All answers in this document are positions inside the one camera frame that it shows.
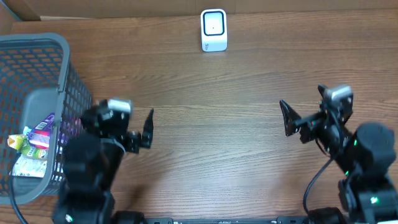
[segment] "wood grain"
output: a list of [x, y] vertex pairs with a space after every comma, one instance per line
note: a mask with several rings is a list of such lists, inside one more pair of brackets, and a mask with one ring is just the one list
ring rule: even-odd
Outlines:
[[[302, 197], [327, 161], [314, 143], [286, 138], [278, 101], [314, 113], [317, 83], [353, 86], [350, 130], [380, 121], [398, 130], [398, 11], [228, 16], [225, 52], [200, 49], [197, 16], [22, 22], [13, 33], [56, 32], [95, 99], [135, 103], [132, 130], [155, 109], [151, 150], [127, 155], [113, 185], [117, 210], [147, 217], [303, 215]], [[398, 165], [390, 168], [398, 183]], [[309, 207], [340, 206], [332, 164]], [[22, 207], [50, 222], [54, 197]], [[0, 207], [0, 222], [17, 222]]]

